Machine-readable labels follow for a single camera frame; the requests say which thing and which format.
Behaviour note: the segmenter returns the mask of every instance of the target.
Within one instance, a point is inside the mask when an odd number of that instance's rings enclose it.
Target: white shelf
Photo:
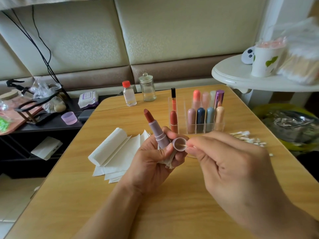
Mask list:
[[[266,91],[283,92],[315,92],[319,91],[319,82],[314,85],[299,85],[283,76],[254,77],[251,65],[241,62],[241,55],[236,55],[216,64],[212,76],[234,88],[247,88]]]

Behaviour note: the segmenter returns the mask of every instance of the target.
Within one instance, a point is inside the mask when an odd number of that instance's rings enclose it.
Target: paper cup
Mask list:
[[[255,47],[251,75],[256,77],[270,76],[272,71],[277,67],[283,50],[284,47],[269,49]]]

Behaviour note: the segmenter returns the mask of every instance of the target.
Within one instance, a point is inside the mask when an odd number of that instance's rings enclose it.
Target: plastic bottle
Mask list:
[[[123,95],[127,106],[135,106],[137,102],[135,99],[134,90],[131,87],[131,83],[128,80],[126,80],[122,82],[122,85],[124,87]]]

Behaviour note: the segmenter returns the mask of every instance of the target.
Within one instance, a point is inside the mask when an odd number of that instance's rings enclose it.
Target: glass jar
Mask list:
[[[154,101],[156,99],[155,87],[153,82],[153,76],[150,76],[147,73],[143,73],[143,76],[139,77],[141,90],[143,93],[144,101]]]
[[[10,111],[17,108],[19,105],[26,103],[30,98],[19,94],[18,90],[14,89],[0,96],[0,110]]]

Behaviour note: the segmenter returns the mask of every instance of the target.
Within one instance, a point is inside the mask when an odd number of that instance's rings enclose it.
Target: wooden table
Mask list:
[[[177,89],[177,96],[192,96],[195,88]],[[246,105],[223,85],[199,87],[201,91],[225,90],[225,132],[249,130],[251,137],[267,142],[272,164],[289,198],[319,218],[319,184],[272,135]],[[167,97],[158,91],[157,100],[125,105],[124,97],[104,100],[85,123],[66,152],[31,200],[6,239],[71,238],[107,198],[115,184],[104,176],[93,177],[90,153],[116,128],[129,135],[151,131],[143,115],[149,109],[161,126],[168,125]],[[145,198],[138,210],[132,238],[254,238],[238,226],[205,190],[196,159],[186,157],[157,192]]]

